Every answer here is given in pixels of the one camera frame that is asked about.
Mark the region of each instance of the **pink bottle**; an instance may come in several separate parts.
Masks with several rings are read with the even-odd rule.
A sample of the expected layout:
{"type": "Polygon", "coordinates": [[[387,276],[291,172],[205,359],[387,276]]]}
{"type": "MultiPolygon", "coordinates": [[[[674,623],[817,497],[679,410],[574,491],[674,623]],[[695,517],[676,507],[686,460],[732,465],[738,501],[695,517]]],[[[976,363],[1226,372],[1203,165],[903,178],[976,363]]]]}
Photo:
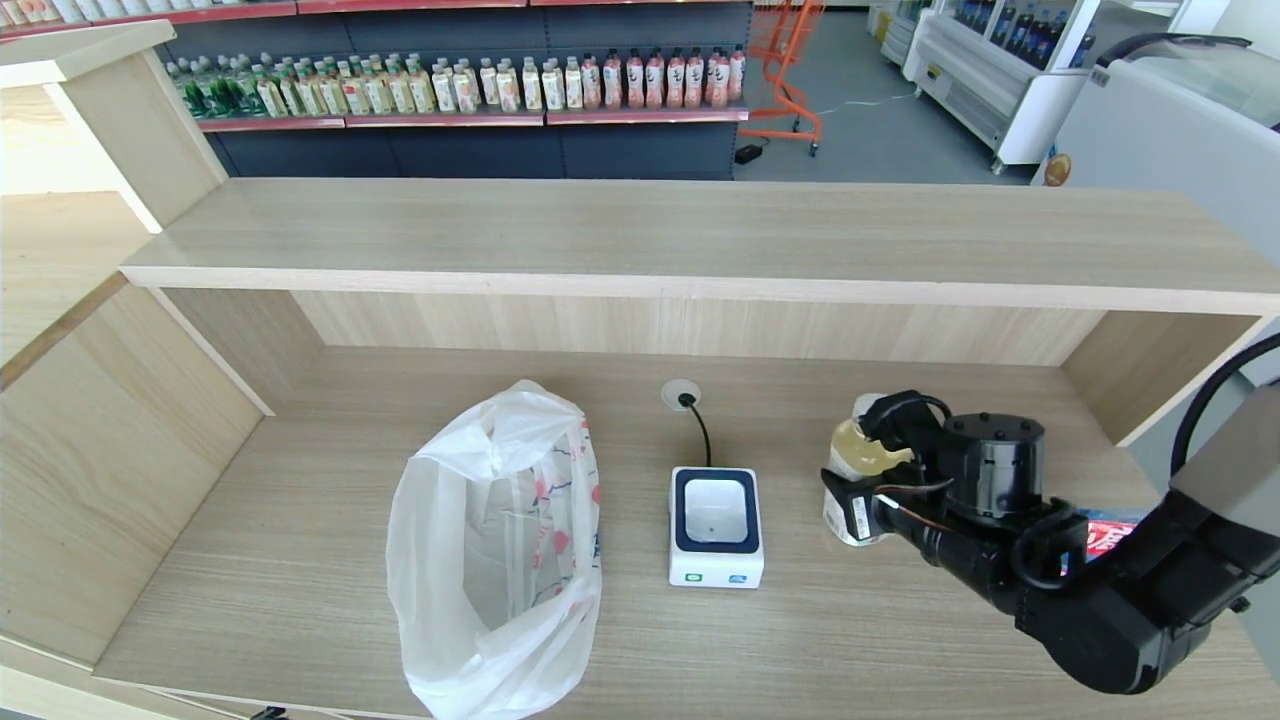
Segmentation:
{"type": "Polygon", "coordinates": [[[728,58],[728,99],[730,101],[742,97],[742,79],[746,77],[746,53],[742,46],[733,49],[728,58]]]}
{"type": "Polygon", "coordinates": [[[604,60],[604,106],[609,110],[622,108],[622,60],[618,59],[617,50],[609,50],[609,58],[604,60]]]}
{"type": "Polygon", "coordinates": [[[582,106],[600,109],[600,67],[590,54],[582,56],[582,106]]]}
{"type": "Polygon", "coordinates": [[[703,105],[703,53],[700,47],[694,47],[685,63],[685,108],[700,108],[703,105]]]}
{"type": "Polygon", "coordinates": [[[627,108],[632,110],[644,108],[644,60],[635,47],[627,58],[627,108]]]}
{"type": "Polygon", "coordinates": [[[644,104],[645,108],[662,108],[662,77],[667,74],[663,67],[662,55],[657,50],[649,54],[649,63],[644,68],[644,104]]]}
{"type": "Polygon", "coordinates": [[[667,61],[667,106],[681,108],[685,104],[685,59],[680,56],[680,47],[671,54],[667,61]]]}
{"type": "Polygon", "coordinates": [[[728,58],[721,55],[717,47],[707,61],[707,96],[712,108],[728,106],[728,58]]]}

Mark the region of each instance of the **power adapter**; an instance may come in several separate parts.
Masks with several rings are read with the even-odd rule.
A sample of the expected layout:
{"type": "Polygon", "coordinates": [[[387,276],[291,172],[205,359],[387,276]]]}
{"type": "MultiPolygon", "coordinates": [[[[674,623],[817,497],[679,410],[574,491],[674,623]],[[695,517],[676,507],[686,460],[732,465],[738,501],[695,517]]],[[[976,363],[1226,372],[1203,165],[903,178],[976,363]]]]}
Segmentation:
{"type": "Polygon", "coordinates": [[[764,154],[763,145],[744,145],[733,151],[733,161],[745,165],[764,154]]]}

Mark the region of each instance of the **orange shopping cart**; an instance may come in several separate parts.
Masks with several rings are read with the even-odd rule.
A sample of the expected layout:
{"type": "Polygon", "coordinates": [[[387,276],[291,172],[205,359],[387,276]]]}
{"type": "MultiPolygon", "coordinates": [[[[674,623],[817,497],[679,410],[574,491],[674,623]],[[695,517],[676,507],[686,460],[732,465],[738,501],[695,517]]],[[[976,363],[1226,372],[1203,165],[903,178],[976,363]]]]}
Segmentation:
{"type": "Polygon", "coordinates": [[[808,140],[809,156],[818,155],[822,140],[822,118],[809,109],[804,91],[787,83],[787,69],[800,60],[800,53],[809,35],[818,24],[824,9],[823,0],[781,0],[756,10],[755,23],[763,31],[753,38],[749,55],[762,60],[764,82],[769,86],[772,105],[751,110],[748,122],[795,115],[791,131],[744,128],[739,132],[753,137],[808,140]],[[813,129],[800,132],[801,120],[809,120],[813,129]]]}

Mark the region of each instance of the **cable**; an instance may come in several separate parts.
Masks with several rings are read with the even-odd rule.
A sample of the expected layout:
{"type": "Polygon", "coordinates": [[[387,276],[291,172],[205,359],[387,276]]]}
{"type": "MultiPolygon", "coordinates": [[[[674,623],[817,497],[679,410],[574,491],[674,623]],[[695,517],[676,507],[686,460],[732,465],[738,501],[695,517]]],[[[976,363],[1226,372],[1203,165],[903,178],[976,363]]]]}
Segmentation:
{"type": "Polygon", "coordinates": [[[1062,520],[1071,516],[1075,512],[1075,507],[1065,500],[1051,497],[1050,505],[1055,507],[1048,515],[1041,518],[1030,528],[1027,528],[1023,534],[1018,536],[1014,541],[1014,550],[1010,553],[1010,565],[1014,568],[1014,574],[1018,579],[1027,583],[1028,585],[1042,589],[1042,591],[1056,591],[1066,585],[1066,578],[1056,578],[1053,580],[1046,580],[1043,578],[1037,578],[1032,574],[1030,569],[1027,568],[1027,543],[1030,538],[1038,536],[1046,528],[1061,523],[1062,520]]]}
{"type": "Polygon", "coordinates": [[[1196,433],[1196,425],[1199,424],[1201,415],[1204,414],[1208,402],[1213,400],[1217,391],[1226,384],[1226,380],[1231,379],[1231,375],[1239,373],[1242,368],[1277,347],[1280,347],[1280,333],[1262,338],[1236,352],[1204,380],[1204,384],[1196,393],[1190,406],[1187,409],[1183,421],[1179,423],[1178,434],[1174,436],[1174,450],[1169,457],[1170,478],[1176,475],[1183,469],[1183,465],[1187,464],[1187,456],[1190,454],[1192,447],[1192,434],[1196,433]]]}
{"type": "Polygon", "coordinates": [[[707,432],[707,423],[703,421],[703,414],[698,411],[698,398],[692,393],[682,392],[676,397],[676,402],[681,407],[689,407],[694,413],[694,418],[698,418],[698,427],[703,429],[703,445],[707,447],[707,466],[714,468],[712,465],[712,436],[707,432]]]}

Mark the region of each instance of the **white plastic bag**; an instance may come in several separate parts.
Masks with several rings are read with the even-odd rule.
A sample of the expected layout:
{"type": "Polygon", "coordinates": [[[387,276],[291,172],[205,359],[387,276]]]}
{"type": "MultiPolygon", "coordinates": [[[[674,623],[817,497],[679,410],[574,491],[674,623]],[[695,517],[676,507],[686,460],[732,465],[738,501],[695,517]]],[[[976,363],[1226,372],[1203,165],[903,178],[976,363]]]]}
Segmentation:
{"type": "Polygon", "coordinates": [[[599,478],[582,411],[535,382],[471,407],[404,466],[387,587],[413,694],[516,720],[573,689],[600,600],[599,478]]]}

